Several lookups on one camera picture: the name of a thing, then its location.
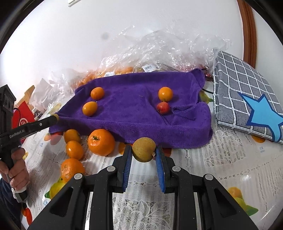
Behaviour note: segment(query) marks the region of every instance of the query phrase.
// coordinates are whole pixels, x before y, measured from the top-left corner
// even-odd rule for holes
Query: red bag
[[[28,122],[34,122],[34,115],[24,101],[18,108],[14,109],[14,115],[12,119],[12,129],[26,124]]]

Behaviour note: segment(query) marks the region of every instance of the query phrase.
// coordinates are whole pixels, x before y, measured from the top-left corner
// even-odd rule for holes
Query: bottle
[[[36,121],[38,121],[41,118],[41,116],[43,115],[43,113],[41,111],[39,111],[36,107],[33,108],[32,112],[34,114],[34,119]]]

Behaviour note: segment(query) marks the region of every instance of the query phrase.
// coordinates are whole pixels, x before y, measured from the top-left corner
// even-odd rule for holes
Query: gray checkered cushion
[[[251,109],[238,94],[240,92],[254,99],[265,94],[273,110],[283,115],[278,99],[266,79],[246,62],[225,52],[219,52],[216,58],[213,78],[214,115],[217,123],[272,140],[269,128],[246,125]]]

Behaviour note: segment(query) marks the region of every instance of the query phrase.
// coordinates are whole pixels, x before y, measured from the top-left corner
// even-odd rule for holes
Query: white wall
[[[229,52],[243,57],[243,32],[236,0],[45,0],[20,24],[0,55],[0,85],[19,100],[51,71],[99,66],[107,42],[126,27],[140,35],[183,21],[192,37],[215,34],[232,41]]]
[[[283,45],[266,21],[255,11],[257,32],[256,70],[269,82],[283,105]]]

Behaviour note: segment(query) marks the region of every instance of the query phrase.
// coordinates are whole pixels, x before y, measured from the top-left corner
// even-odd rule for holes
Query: finger
[[[15,187],[15,190],[17,190],[17,191],[21,190],[23,187],[25,187],[27,185],[28,182],[29,182],[29,180],[27,178],[25,178],[21,183],[19,183]]]
[[[20,160],[25,155],[25,149],[24,148],[18,148],[15,152],[12,153],[11,158],[13,160]]]
[[[23,159],[21,160],[18,160],[13,168],[11,168],[11,170],[9,171],[9,177],[10,178],[13,178],[15,177],[16,175],[18,175],[23,169],[25,169],[25,161]]]
[[[5,173],[5,174],[8,174],[8,172],[9,172],[7,165],[2,161],[0,161],[0,171]]]
[[[23,169],[18,175],[16,175],[10,182],[11,187],[16,188],[20,183],[29,178],[27,169]]]

